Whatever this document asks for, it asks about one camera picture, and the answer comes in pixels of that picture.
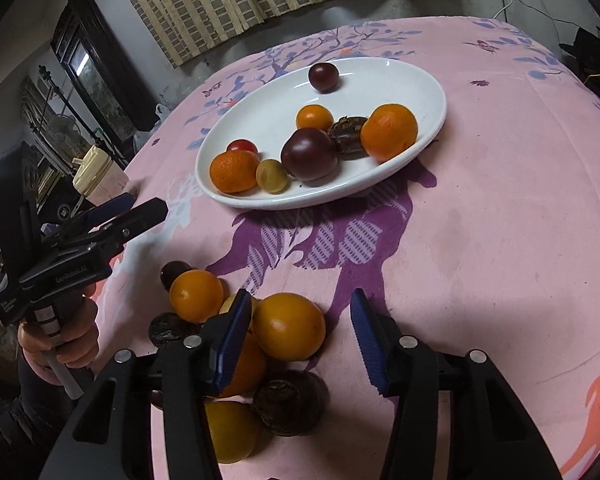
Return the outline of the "person's left hand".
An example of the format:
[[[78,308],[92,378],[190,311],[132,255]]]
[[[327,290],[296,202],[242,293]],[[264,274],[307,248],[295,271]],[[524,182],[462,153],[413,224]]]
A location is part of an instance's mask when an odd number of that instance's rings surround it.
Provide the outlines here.
[[[98,307],[92,299],[96,286],[84,287],[58,299],[70,310],[71,316],[61,322],[57,344],[44,333],[41,326],[23,321],[18,327],[18,344],[31,370],[54,386],[61,382],[46,364],[45,351],[55,350],[58,362],[69,368],[90,366],[99,352],[99,330],[96,325]]]

